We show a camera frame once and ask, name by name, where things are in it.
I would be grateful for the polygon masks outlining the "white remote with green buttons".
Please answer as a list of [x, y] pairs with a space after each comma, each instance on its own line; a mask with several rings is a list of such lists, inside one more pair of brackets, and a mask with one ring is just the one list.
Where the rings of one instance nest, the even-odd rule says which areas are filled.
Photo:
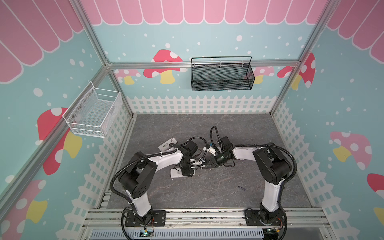
[[185, 176], [182, 174], [181, 170], [178, 169], [171, 169], [170, 170], [170, 176], [172, 179], [178, 179], [178, 178], [184, 178]]

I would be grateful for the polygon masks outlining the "white remote with batteries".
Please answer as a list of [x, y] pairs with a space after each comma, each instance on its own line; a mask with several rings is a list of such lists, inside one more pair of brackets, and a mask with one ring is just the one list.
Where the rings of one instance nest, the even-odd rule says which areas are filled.
[[169, 149], [171, 148], [171, 147], [170, 147], [171, 144], [177, 144], [177, 143], [178, 143], [178, 141], [177, 141], [175, 138], [171, 138], [171, 139], [165, 141], [164, 143], [162, 143], [162, 144], [158, 147], [158, 149], [159, 149], [161, 152], [164, 152], [164, 151], [169, 150]]

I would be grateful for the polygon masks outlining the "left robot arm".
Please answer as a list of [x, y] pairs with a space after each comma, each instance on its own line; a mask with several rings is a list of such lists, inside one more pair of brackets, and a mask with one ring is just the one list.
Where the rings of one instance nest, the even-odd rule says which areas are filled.
[[153, 212], [147, 191], [150, 188], [155, 174], [169, 166], [178, 166], [183, 177], [193, 177], [195, 169], [193, 155], [198, 150], [195, 140], [201, 140], [206, 149], [201, 162], [205, 162], [210, 145], [202, 137], [192, 137], [185, 143], [170, 143], [168, 149], [160, 150], [155, 154], [137, 152], [133, 158], [110, 181], [110, 190], [113, 194], [125, 199], [128, 209], [140, 218], [147, 218]]

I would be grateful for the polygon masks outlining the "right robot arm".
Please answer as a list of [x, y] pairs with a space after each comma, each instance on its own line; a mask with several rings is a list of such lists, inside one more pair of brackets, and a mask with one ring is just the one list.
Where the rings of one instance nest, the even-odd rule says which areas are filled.
[[221, 138], [217, 127], [210, 130], [212, 146], [205, 148], [208, 156], [201, 160], [202, 169], [224, 166], [232, 160], [249, 160], [258, 165], [265, 180], [264, 196], [259, 209], [248, 208], [245, 217], [248, 226], [270, 226], [287, 223], [285, 210], [281, 205], [284, 185], [297, 172], [297, 162], [286, 149], [268, 143], [265, 145], [233, 145], [227, 137]]

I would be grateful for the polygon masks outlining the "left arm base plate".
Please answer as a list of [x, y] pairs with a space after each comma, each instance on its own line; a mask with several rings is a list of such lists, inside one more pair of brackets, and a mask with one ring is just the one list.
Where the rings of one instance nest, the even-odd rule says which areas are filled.
[[124, 225], [125, 227], [164, 227], [166, 214], [166, 211], [150, 210], [145, 216], [140, 217], [137, 213], [128, 211], [124, 215]]

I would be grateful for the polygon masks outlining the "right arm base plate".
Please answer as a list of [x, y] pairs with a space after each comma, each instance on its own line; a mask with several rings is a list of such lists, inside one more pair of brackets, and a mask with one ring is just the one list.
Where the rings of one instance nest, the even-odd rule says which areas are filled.
[[248, 208], [244, 211], [247, 226], [278, 226], [285, 224], [286, 215], [278, 209], [274, 212]]

